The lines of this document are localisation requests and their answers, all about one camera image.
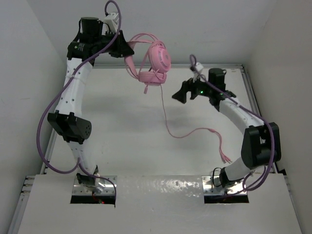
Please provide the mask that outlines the pink headphones with cable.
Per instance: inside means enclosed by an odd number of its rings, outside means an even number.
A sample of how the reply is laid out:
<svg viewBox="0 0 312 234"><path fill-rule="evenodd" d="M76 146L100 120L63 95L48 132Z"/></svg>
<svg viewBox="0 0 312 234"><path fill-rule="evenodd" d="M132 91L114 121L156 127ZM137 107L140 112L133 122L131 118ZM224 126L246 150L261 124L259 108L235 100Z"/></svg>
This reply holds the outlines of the pink headphones with cable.
<svg viewBox="0 0 312 234"><path fill-rule="evenodd" d="M138 43L149 44L139 70L133 61L133 56L126 56L124 59L126 70L130 76L144 83L144 93L147 93L150 86L161 86L167 79L167 73L171 68L171 57L164 42L150 33L139 33L134 35L127 44L131 49Z"/></svg>

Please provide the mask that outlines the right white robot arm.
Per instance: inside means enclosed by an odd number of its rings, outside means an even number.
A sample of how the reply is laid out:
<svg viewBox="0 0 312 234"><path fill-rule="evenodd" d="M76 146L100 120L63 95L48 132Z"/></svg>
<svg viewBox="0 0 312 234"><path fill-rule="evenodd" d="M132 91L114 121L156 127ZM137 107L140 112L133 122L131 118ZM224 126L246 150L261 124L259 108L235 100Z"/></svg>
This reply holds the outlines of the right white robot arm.
<svg viewBox="0 0 312 234"><path fill-rule="evenodd" d="M226 90L226 70L211 68L205 78L198 72L195 77L184 81L172 98L186 103L187 93L191 99L197 96L209 98L209 102L225 115L243 134L240 158L221 169L219 184L225 188L244 179L260 166L271 169L272 164L281 159L279 127L268 123L261 116L242 106L236 95Z"/></svg>

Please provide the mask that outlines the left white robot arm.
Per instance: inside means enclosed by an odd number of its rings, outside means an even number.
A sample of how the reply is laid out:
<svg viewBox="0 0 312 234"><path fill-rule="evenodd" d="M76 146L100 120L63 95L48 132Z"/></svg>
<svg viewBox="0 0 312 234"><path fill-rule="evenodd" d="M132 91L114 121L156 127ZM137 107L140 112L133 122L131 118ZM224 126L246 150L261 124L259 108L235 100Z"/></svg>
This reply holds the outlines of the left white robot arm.
<svg viewBox="0 0 312 234"><path fill-rule="evenodd" d="M95 59L103 53L114 58L134 54L121 30L118 14L110 13L104 20L82 17L78 33L67 47L67 73L63 89L57 95L55 111L46 112L53 129L62 136L70 147L79 182L95 185L100 176L98 167L86 151L92 124L82 118L82 99L87 78L94 67Z"/></svg>

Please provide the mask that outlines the white front cover board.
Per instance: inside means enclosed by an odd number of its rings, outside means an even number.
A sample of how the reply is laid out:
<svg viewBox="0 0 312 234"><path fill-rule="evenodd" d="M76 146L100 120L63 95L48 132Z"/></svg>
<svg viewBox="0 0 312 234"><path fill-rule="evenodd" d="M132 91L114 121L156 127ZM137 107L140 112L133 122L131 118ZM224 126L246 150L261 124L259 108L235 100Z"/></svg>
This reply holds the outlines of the white front cover board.
<svg viewBox="0 0 312 234"><path fill-rule="evenodd" d="M199 176L118 176L115 205L72 204L71 175L37 175L21 234L298 234L282 175L248 203L206 204Z"/></svg>

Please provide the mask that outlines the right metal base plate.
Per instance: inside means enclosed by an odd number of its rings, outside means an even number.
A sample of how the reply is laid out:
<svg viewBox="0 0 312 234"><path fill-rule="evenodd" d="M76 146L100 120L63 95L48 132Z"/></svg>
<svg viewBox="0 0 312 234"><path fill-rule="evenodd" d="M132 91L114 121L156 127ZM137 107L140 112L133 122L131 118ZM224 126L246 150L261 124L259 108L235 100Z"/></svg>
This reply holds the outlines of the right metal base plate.
<svg viewBox="0 0 312 234"><path fill-rule="evenodd" d="M215 175L205 175L202 176L202 186L205 196L221 196L221 195L235 195L242 194L245 195L246 192L243 192L242 181L234 182L232 185L222 187L219 176Z"/></svg>

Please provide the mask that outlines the metal base plate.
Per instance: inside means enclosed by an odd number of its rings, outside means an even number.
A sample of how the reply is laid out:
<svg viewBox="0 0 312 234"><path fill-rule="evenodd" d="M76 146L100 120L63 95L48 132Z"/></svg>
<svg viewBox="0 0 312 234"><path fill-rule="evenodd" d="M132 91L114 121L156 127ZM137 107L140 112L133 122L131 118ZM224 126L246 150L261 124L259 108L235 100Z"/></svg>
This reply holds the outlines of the metal base plate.
<svg viewBox="0 0 312 234"><path fill-rule="evenodd" d="M79 182L76 177L73 184L72 195L91 195L94 192L96 195L114 195L115 190L113 185L104 179L96 179L95 183L82 180Z"/></svg>
<svg viewBox="0 0 312 234"><path fill-rule="evenodd" d="M235 195L242 194L245 195L246 192L243 192L242 181L234 182L232 185L222 187L219 176L215 175L205 175L202 176L202 186L205 196L221 196L221 195Z"/></svg>

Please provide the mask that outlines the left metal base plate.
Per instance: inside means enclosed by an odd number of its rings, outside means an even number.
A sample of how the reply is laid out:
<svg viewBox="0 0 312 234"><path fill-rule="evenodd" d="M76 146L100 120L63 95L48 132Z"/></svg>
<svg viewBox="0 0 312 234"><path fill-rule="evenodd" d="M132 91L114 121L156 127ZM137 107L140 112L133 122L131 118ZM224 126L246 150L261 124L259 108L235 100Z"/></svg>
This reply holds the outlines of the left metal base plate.
<svg viewBox="0 0 312 234"><path fill-rule="evenodd" d="M82 180L79 182L76 177L73 184L72 195L91 195L94 192L96 195L114 195L115 190L113 185L104 179L96 179L95 183Z"/></svg>

